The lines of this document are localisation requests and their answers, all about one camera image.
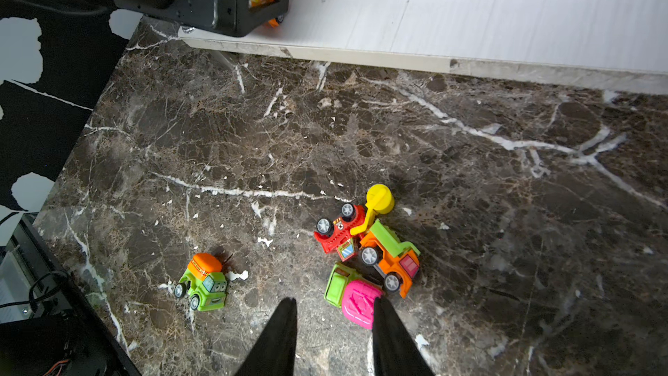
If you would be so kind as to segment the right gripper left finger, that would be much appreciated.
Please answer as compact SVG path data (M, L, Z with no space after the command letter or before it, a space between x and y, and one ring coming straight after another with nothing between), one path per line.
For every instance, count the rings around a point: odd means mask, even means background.
M296 346L297 301L284 298L279 302L236 376L292 376Z

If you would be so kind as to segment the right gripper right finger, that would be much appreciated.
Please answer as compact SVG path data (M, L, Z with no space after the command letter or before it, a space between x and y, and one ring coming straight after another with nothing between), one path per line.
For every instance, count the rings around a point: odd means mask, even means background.
M372 346L376 376L435 375L385 297L374 302Z

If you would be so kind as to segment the green cement mixer truck toy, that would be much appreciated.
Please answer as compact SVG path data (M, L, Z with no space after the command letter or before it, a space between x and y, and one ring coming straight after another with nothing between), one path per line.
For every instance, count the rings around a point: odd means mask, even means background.
M208 312L224 307L227 288L223 264L212 254L201 252L192 257L173 294L176 299L187 298L191 310Z

